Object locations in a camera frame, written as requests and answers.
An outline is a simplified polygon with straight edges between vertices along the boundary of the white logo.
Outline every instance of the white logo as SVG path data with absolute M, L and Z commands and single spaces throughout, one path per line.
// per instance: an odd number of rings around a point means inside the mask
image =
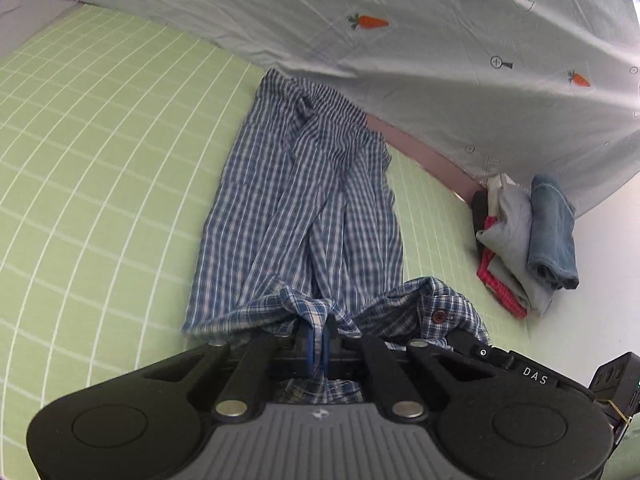
M 311 415 L 313 415 L 318 420 L 323 420 L 324 418 L 327 418 L 329 416 L 329 412 L 324 408 L 319 408 L 318 410 L 311 412 Z

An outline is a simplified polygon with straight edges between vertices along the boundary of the metal screw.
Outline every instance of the metal screw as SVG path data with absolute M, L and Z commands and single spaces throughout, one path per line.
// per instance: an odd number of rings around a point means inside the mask
M 219 402 L 218 405 L 216 406 L 216 411 L 220 415 L 224 415 L 224 416 L 244 415 L 246 410 L 247 410 L 247 405 L 244 402 L 242 402 L 242 400 L 235 400 L 235 399 L 223 400 L 222 402 Z
M 414 418 L 416 416 L 421 416 L 424 413 L 424 408 L 421 404 L 414 402 L 413 400 L 401 400 L 393 405 L 391 411 L 393 411 L 397 416 Z

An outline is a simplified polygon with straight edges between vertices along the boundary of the black electronic device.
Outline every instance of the black electronic device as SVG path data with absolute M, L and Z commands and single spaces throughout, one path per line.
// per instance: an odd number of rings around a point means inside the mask
M 342 405 L 272 402 L 282 380 L 313 372 L 305 325 L 242 351 L 202 345 L 52 402 L 28 450 L 42 480 L 600 477 L 632 415 L 607 411 L 630 394 L 624 372 L 594 393 L 465 332 L 448 340 L 456 351 L 424 340 L 391 350 L 330 320 L 324 373 L 364 396 Z M 631 377 L 638 357 L 623 358 Z

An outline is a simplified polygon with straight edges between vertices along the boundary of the pile of clothes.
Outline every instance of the pile of clothes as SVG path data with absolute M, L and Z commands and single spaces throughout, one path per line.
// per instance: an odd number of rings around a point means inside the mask
M 551 176 L 537 174 L 530 192 L 495 176 L 472 208 L 478 278 L 514 316 L 541 316 L 556 290 L 578 286 L 575 211 Z

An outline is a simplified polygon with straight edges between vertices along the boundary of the blue plaid shirt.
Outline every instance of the blue plaid shirt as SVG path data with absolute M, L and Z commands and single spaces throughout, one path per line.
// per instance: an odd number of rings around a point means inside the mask
M 389 163 L 382 134 L 338 92 L 267 72 L 204 225 L 185 333 L 238 342 L 257 327 L 291 333 L 309 323 L 316 374 L 283 384 L 280 400 L 291 402 L 361 399 L 356 383 L 322 376 L 329 314 L 342 333 L 394 344 L 446 346 L 454 328 L 488 342 L 471 302 L 440 280 L 401 285 Z

